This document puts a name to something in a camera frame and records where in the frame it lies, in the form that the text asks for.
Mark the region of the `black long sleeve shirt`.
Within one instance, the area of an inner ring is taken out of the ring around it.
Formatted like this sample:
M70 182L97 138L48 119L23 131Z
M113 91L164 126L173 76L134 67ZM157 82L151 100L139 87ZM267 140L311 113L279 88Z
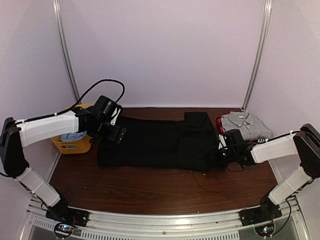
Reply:
M152 167L206 173L212 167L211 147L218 135L206 112L186 112L184 119L145 120L120 116L126 128L120 144L101 139L97 150L99 167Z

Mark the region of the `yellow plastic basket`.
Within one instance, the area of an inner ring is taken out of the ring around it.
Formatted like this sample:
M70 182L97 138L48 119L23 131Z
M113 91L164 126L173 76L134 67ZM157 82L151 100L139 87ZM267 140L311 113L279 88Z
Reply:
M62 142L60 141L61 135L51 138L52 143L63 155L84 154L87 153L92 146L92 137L86 132L84 138L78 141Z

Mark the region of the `grey shirt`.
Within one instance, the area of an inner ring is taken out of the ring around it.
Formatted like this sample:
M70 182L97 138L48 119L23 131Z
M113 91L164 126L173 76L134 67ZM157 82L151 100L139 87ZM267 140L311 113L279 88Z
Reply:
M230 111L229 114L222 115L220 120L225 132L239 130L245 141L272 138L272 132L249 112Z

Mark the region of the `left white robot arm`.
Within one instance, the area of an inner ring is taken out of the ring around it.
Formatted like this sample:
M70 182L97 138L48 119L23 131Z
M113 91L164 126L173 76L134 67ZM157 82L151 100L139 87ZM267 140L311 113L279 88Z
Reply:
M61 222L72 218L72 211L63 204L63 198L53 186L30 167L25 159L24 148L67 134L85 134L86 136L106 136L112 141L121 140L121 127L116 124L123 111L122 106L98 108L73 107L62 114L54 113L35 119L5 120L0 136L0 159L2 176L12 178L27 187L48 207Z

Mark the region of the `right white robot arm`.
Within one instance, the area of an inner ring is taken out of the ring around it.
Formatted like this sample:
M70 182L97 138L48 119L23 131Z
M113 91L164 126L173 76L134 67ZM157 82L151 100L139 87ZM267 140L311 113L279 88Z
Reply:
M261 199L256 210L261 221L276 212L275 206L320 177L320 134L309 123L264 142L247 142L238 129L228 130L215 137L210 150L212 160L224 167L231 163L253 166L288 156L299 158L298 167Z

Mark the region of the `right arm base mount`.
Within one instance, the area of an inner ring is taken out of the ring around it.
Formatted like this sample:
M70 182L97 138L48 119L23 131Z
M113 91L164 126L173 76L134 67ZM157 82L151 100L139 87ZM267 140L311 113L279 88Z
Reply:
M261 238L270 238L276 232L275 219L282 217L279 204L274 204L266 194L260 206L244 208L238 212L243 227L254 225L255 233Z

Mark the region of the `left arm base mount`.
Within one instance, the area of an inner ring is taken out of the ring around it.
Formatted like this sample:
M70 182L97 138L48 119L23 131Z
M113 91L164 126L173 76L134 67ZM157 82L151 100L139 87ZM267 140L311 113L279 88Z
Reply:
M60 197L54 206L49 206L40 197L37 198L41 201L41 209L46 211L45 217L57 221L53 227L53 233L58 239L65 240L69 238L78 227L87 226L90 215L89 212L87 210L69 207L64 197Z

